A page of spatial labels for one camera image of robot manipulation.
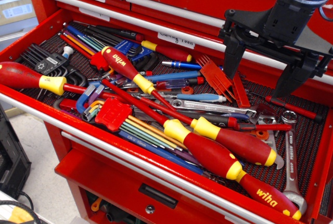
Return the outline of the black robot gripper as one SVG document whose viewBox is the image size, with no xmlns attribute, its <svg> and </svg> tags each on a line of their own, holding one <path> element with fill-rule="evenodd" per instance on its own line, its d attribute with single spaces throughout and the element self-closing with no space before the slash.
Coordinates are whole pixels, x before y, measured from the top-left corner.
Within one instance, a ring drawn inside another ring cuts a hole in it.
<svg viewBox="0 0 333 224">
<path fill-rule="evenodd" d="M 289 96 L 308 78 L 322 76 L 332 59 L 330 46 L 310 47 L 305 42 L 310 34 L 320 43 L 324 39 L 308 28 L 315 10 L 322 10 L 328 0 L 276 0 L 266 11 L 225 11 L 225 24 L 219 37 L 225 49 L 224 73 L 233 79 L 246 49 L 285 63 L 273 97 Z"/>
</svg>

